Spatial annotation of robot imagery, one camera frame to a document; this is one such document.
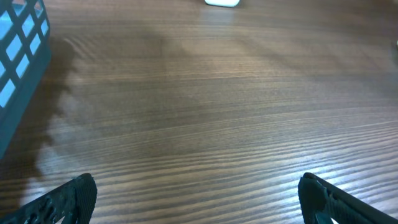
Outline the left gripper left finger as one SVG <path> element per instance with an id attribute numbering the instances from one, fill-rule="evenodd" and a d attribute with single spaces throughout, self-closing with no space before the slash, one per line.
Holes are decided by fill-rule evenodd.
<path id="1" fill-rule="evenodd" d="M 89 224 L 96 198 L 95 180 L 85 173 L 2 217 L 1 223 Z"/>

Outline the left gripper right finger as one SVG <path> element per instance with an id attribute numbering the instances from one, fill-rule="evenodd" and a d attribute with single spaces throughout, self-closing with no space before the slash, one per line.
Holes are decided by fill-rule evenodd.
<path id="1" fill-rule="evenodd" d="M 300 178 L 298 197 L 305 224 L 397 224 L 397 219 L 313 173 Z"/>

